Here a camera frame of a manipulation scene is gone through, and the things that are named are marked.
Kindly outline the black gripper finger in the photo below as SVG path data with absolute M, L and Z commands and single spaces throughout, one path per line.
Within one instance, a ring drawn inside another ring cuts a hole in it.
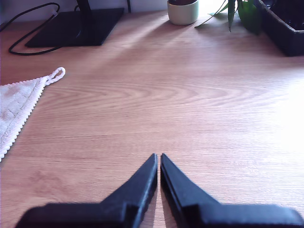
M 192 182 L 166 155 L 161 155 L 161 187 L 179 228 L 200 226 L 199 205 L 220 203 Z
M 157 155 L 101 202 L 102 228 L 138 228 L 157 187 Z

